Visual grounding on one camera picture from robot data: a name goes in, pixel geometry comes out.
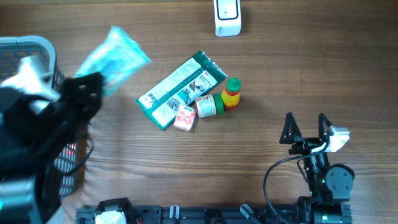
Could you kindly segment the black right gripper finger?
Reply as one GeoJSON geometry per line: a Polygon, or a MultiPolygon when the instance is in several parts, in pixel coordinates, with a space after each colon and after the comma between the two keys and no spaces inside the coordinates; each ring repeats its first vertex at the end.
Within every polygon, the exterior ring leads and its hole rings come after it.
{"type": "Polygon", "coordinates": [[[280,144],[295,144],[302,142],[302,133],[297,126],[292,112],[286,114],[285,124],[280,136],[280,144]]]}
{"type": "Polygon", "coordinates": [[[326,141],[325,131],[332,126],[330,120],[323,114],[318,115],[318,138],[320,142],[326,141]]]}

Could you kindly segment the teal wet wipes pack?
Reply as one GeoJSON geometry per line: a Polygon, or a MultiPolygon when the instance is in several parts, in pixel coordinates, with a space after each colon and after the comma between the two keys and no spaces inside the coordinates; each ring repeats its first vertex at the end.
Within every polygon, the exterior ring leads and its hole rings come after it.
{"type": "Polygon", "coordinates": [[[102,94],[111,96],[126,80],[151,63],[140,45],[118,26],[112,26],[104,42],[81,64],[76,77],[99,72],[104,76],[102,94]]]}

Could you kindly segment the yellow bottle green cap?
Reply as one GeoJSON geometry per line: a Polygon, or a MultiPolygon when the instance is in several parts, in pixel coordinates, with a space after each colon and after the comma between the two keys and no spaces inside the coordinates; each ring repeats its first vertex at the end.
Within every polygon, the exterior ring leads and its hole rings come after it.
{"type": "Polygon", "coordinates": [[[225,110],[235,109],[240,102],[241,96],[241,81],[233,77],[230,78],[221,94],[225,110]]]}

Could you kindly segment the white jar green lid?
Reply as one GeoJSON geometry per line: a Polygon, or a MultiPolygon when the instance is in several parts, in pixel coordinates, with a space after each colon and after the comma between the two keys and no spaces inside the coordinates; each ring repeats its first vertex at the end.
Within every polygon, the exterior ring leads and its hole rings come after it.
{"type": "Polygon", "coordinates": [[[219,93],[214,95],[199,96],[195,100],[199,118],[205,118],[224,113],[224,104],[219,93]]]}

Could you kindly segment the orange Kleenex tissue pack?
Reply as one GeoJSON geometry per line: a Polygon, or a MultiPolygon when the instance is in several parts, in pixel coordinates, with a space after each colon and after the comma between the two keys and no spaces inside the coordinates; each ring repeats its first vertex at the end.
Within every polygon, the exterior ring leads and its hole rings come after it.
{"type": "Polygon", "coordinates": [[[195,124],[197,110],[187,105],[181,105],[178,108],[174,120],[174,127],[189,132],[195,124]]]}

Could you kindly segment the green 3M glove package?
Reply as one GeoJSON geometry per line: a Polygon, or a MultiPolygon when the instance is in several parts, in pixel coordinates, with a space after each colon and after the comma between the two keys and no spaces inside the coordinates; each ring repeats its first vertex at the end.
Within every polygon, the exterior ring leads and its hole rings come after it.
{"type": "Polygon", "coordinates": [[[172,123],[182,105],[191,105],[226,78],[227,74],[203,51],[198,51],[176,68],[136,103],[160,129],[172,123]]]}

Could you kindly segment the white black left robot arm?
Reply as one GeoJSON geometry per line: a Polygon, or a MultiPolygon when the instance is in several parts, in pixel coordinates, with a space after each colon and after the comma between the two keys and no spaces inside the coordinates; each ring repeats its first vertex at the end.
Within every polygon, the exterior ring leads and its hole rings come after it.
{"type": "Polygon", "coordinates": [[[46,223],[60,208],[62,172],[55,159],[99,111],[104,77],[67,78],[51,101],[1,88],[1,223],[46,223]]]}

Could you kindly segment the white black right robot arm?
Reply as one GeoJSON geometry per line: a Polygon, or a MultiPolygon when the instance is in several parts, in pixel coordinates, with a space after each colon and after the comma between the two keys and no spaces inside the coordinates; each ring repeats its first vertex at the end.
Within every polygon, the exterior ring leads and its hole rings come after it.
{"type": "Polygon", "coordinates": [[[305,138],[292,113],[285,117],[281,144],[288,144],[290,155],[298,155],[304,168],[304,176],[310,195],[301,196],[292,205],[291,211],[282,215],[292,223],[351,223],[349,205],[355,173],[344,164],[330,164],[328,154],[337,152],[349,140],[347,128],[334,126],[321,113],[318,116],[318,137],[305,138]]]}

